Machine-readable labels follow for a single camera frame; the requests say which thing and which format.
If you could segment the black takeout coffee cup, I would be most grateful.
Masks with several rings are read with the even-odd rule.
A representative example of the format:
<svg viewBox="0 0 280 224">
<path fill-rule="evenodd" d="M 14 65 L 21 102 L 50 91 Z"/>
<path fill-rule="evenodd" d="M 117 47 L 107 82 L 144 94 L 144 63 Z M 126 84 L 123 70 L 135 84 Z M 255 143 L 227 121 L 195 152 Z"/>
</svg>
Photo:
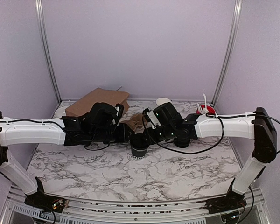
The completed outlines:
<svg viewBox="0 0 280 224">
<path fill-rule="evenodd" d="M 145 157 L 149 144 L 144 134 L 137 133 L 130 138 L 130 146 L 133 158 L 141 160 Z"/>
</svg>

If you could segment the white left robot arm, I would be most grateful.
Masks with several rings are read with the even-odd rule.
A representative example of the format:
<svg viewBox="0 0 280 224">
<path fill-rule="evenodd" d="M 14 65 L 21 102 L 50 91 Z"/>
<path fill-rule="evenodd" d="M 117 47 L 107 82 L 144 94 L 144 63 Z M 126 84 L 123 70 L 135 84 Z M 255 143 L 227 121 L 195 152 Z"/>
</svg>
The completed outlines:
<svg viewBox="0 0 280 224">
<path fill-rule="evenodd" d="M 55 144 L 62 146 L 89 146 L 102 142 L 105 145 L 126 143 L 130 133 L 121 124 L 119 112 L 102 113 L 93 118 L 87 113 L 80 117 L 59 119 L 12 119 L 0 112 L 0 172 L 21 188 L 27 199 L 40 208 L 48 206 L 42 182 L 31 177 L 21 164 L 8 152 L 8 146 L 17 144 Z"/>
</svg>

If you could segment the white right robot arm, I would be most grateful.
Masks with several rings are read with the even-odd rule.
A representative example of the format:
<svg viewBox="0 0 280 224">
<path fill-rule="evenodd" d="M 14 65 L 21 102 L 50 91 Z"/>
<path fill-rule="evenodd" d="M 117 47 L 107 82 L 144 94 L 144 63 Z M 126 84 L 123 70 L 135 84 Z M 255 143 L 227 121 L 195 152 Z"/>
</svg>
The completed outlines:
<svg viewBox="0 0 280 224">
<path fill-rule="evenodd" d="M 150 201 L 177 201 L 227 193 L 234 177 L 252 155 L 253 140 L 225 138 L 215 148 L 217 137 L 194 140 L 187 148 L 162 141 L 149 148 L 151 166 L 144 185 Z"/>
</svg>

